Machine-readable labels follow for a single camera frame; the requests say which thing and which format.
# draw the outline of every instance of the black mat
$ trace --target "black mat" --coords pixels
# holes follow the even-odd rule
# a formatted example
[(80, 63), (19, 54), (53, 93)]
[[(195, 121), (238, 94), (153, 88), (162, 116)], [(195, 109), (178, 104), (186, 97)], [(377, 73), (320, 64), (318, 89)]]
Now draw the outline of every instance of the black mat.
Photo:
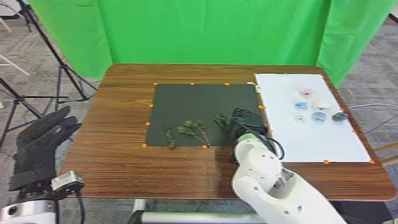
[(218, 125), (215, 115), (231, 115), (234, 108), (249, 109), (261, 115), (256, 88), (252, 85), (156, 85), (153, 96), (151, 125), (146, 134), (147, 146), (167, 146), (165, 129), (172, 129), (176, 145), (201, 146), (202, 143), (178, 133), (186, 120), (202, 121), (213, 146), (233, 145)]

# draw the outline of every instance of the tripod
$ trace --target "tripod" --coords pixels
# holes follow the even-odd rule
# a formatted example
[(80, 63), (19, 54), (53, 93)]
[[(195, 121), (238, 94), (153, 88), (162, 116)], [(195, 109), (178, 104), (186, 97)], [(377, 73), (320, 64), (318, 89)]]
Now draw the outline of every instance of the tripod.
[(3, 146), (3, 140), (5, 140), (5, 136), (7, 133), (16, 130), (18, 128), (21, 128), (23, 126), (26, 126), (35, 120), (28, 121), (25, 124), (19, 124), (18, 126), (14, 126), (11, 128), (11, 122), (12, 122), (12, 118), (14, 118), (14, 113), (16, 113), (16, 107), (18, 105), (23, 105), (25, 108), (28, 109), (30, 113), (34, 114), (34, 116), (37, 118), (41, 118), (44, 115), (41, 114), (41, 112), (37, 111), (37, 109), (34, 108), (34, 106), (28, 104), (25, 99), (58, 99), (58, 98), (67, 98), (67, 96), (23, 96), (18, 94), (18, 92), (14, 91), (12, 87), (9, 86), (7, 82), (3, 81), (3, 79), (0, 78), (0, 85), (3, 86), (7, 92), (9, 92), (9, 96), (14, 98), (14, 102), (12, 102), (12, 107), (11, 107), (11, 113), (9, 113), (9, 119), (5, 122), (5, 128), (3, 128), (3, 134), (2, 134), (2, 138), (0, 138), (0, 148)]
[[(42, 32), (39, 23), (37, 23), (37, 21), (35, 21), (32, 12), (30, 12), (30, 10), (28, 10), (28, 6), (26, 6), (23, 0), (16, 0), (16, 1), (18, 1), (18, 3), (19, 3), (19, 6), (21, 6), (21, 13), (23, 13), (23, 15), (25, 15), (25, 17), (26, 17), (28, 22), (34, 24), (35, 30), (37, 30), (39, 35), (41, 35), (41, 39), (42, 39), (42, 41), (44, 41), (44, 43), (46, 43), (48, 49), (50, 49), (50, 51), (51, 51), (53, 57), (55, 57), (57, 62), (58, 62), (57, 97), (55, 97), (55, 100), (57, 100), (57, 101), (55, 101), (55, 110), (58, 110), (58, 104), (62, 104), (62, 103), (66, 103), (66, 102), (73, 102), (73, 101), (82, 102), (82, 101), (89, 100), (90, 97), (92, 97), (92, 96), (87, 97), (87, 95), (85, 95), (82, 82), (87, 84), (87, 86), (89, 86), (94, 90), (98, 90), (98, 89), (96, 89), (96, 86), (94, 86), (94, 85), (89, 83), (89, 81), (83, 79), (83, 77), (78, 75), (78, 73), (76, 73), (74, 70), (71, 69), (69, 65), (64, 63), (64, 61), (62, 61), (62, 59), (60, 59), (60, 56), (58, 56), (58, 53), (57, 53), (57, 50), (55, 50), (55, 48), (53, 48), (51, 42), (50, 42), (50, 40), (48, 40), (46, 34), (44, 34), (44, 32)], [(66, 76), (67, 76), (67, 78), (69, 78), (69, 80), (71, 80), (71, 84), (73, 84), (73, 86), (74, 86), (74, 88), (76, 88), (76, 91), (78, 91), (78, 94), (80, 94), (80, 97), (82, 97), (82, 99), (78, 99), (78, 100), (69, 100), (69, 101), (60, 101), (60, 100), (58, 100), (58, 98), (64, 98), (64, 97), (60, 97), (60, 81), (62, 81), (62, 73), (66, 73)]]

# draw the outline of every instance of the green plant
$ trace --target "green plant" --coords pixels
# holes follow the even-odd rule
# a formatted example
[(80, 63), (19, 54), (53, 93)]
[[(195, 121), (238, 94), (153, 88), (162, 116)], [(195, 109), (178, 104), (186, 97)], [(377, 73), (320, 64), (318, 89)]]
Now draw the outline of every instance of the green plant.
[(174, 140), (174, 135), (172, 135), (172, 129), (167, 125), (163, 126), (163, 129), (165, 129), (167, 146), (169, 146), (169, 149), (174, 149), (178, 147), (178, 145), (176, 145), (176, 140)]
[(195, 138), (201, 143), (210, 146), (210, 139), (206, 135), (206, 126), (201, 121), (185, 121), (183, 126), (178, 127), (178, 133)]
[(220, 127), (224, 135), (229, 137), (227, 126), (229, 126), (231, 118), (224, 114), (217, 114), (215, 118), (213, 118), (213, 121), (215, 121), (215, 123)]
[(210, 145), (210, 137), (208, 137), (208, 134), (206, 134), (206, 126), (204, 126), (204, 123), (201, 121), (195, 122), (197, 124), (197, 129), (199, 129), (199, 132), (202, 134), (202, 138), (208, 142), (208, 145)]

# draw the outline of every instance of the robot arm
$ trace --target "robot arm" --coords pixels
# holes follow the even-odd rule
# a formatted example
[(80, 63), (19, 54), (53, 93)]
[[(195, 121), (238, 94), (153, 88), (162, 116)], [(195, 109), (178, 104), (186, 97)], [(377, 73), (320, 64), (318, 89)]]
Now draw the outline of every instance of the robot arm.
[(238, 138), (234, 157), (240, 167), (233, 189), (268, 224), (345, 224), (334, 207), (300, 175), (282, 167), (257, 137)]

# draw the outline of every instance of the white paper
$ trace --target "white paper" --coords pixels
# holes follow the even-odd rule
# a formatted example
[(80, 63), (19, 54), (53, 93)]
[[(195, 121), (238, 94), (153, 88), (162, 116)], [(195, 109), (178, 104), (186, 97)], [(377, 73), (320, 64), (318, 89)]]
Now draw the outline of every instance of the white paper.
[[(266, 106), (266, 119), (272, 136), (284, 147), (284, 162), (369, 162), (368, 151), (353, 133), (350, 121), (332, 121), (332, 115), (341, 112), (321, 75), (314, 74), (257, 74), (257, 87)], [(305, 97), (302, 89), (311, 89), (313, 94)], [(330, 104), (321, 110), (327, 121), (316, 122), (311, 118), (320, 111), (313, 107), (316, 100)], [(297, 109), (295, 103), (307, 102), (309, 109)]]

